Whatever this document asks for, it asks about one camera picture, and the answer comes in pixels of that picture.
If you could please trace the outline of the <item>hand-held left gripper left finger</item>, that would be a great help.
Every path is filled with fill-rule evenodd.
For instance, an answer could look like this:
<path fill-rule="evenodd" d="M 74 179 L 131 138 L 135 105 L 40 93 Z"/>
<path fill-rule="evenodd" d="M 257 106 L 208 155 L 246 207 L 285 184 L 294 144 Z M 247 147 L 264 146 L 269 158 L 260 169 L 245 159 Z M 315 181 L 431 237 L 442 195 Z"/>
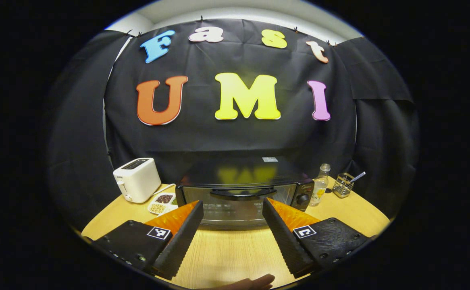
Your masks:
<path fill-rule="evenodd" d="M 196 200 L 145 223 L 127 220 L 92 246 L 134 269 L 171 280 L 203 216 L 203 202 Z"/>

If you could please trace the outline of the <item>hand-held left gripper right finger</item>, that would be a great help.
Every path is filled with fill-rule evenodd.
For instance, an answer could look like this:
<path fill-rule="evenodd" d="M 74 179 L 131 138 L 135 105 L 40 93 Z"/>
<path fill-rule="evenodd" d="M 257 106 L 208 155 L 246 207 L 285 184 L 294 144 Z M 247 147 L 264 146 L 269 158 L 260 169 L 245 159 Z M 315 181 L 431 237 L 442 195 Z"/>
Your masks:
<path fill-rule="evenodd" d="M 274 199 L 263 200 L 262 214 L 295 278 L 327 271 L 371 242 L 335 217 L 320 220 Z"/>

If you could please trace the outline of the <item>black electric oven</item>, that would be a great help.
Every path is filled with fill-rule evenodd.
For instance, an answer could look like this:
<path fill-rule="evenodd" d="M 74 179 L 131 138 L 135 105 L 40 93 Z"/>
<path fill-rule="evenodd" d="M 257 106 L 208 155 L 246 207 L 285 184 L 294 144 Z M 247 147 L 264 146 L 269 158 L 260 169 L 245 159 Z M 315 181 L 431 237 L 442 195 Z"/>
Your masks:
<path fill-rule="evenodd" d="M 283 157 L 239 157 L 195 163 L 176 185 L 178 206 L 202 201 L 201 224 L 216 230 L 266 226 L 263 200 L 305 211 L 314 181 Z"/>

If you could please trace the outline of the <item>white divided seasoning dish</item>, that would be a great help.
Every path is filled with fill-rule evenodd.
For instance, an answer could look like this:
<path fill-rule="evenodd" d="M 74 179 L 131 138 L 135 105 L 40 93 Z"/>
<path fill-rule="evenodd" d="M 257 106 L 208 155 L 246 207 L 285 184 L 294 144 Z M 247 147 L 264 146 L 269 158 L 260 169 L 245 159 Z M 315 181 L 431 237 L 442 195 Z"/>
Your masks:
<path fill-rule="evenodd" d="M 173 193 L 159 193 L 147 207 L 147 210 L 150 213 L 156 214 L 158 216 L 175 209 L 178 209 L 178 205 L 175 194 Z"/>

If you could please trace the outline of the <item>clear bottle yellow label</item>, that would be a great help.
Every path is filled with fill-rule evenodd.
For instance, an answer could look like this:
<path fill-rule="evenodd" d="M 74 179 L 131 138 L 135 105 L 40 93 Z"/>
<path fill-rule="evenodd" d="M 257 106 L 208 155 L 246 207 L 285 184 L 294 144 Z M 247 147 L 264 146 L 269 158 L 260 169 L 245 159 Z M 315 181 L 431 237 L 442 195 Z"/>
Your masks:
<path fill-rule="evenodd" d="M 309 206 L 314 207 L 318 206 L 320 200 L 325 193 L 329 185 L 329 173 L 331 170 L 330 164 L 323 163 L 320 166 L 320 171 L 318 176 L 314 178 L 314 189 L 311 195 Z"/>

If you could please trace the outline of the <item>white toaster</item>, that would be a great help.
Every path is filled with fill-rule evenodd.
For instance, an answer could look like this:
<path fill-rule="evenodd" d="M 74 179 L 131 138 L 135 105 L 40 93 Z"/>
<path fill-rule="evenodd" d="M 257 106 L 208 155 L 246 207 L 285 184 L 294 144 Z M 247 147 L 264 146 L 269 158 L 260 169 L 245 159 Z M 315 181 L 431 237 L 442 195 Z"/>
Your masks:
<path fill-rule="evenodd" d="M 153 158 L 134 159 L 113 171 L 113 176 L 126 201 L 146 202 L 162 184 Z"/>

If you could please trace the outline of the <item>metal mesh holder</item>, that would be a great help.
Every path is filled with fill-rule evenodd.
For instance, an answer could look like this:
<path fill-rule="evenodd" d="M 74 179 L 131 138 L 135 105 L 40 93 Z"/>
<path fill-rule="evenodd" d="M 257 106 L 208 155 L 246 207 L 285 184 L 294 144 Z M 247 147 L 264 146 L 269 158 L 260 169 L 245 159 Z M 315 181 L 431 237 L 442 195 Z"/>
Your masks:
<path fill-rule="evenodd" d="M 333 193 L 341 199 L 348 197 L 353 189 L 353 178 L 354 176 L 346 172 L 338 174 L 333 184 Z"/>

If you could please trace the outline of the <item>black backdrop cloth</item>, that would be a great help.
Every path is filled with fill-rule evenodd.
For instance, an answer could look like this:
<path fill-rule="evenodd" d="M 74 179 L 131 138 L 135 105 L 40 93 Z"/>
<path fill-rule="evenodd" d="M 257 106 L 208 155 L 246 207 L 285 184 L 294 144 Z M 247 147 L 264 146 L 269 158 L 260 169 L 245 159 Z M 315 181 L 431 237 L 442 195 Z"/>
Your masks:
<path fill-rule="evenodd" d="M 104 31 L 66 66 L 46 103 L 43 169 L 85 228 L 121 192 L 113 170 L 154 158 L 163 183 L 203 160 L 283 156 L 308 176 L 366 172 L 357 193 L 388 218 L 417 172 L 414 100 L 370 40 L 337 45 L 242 19 Z"/>

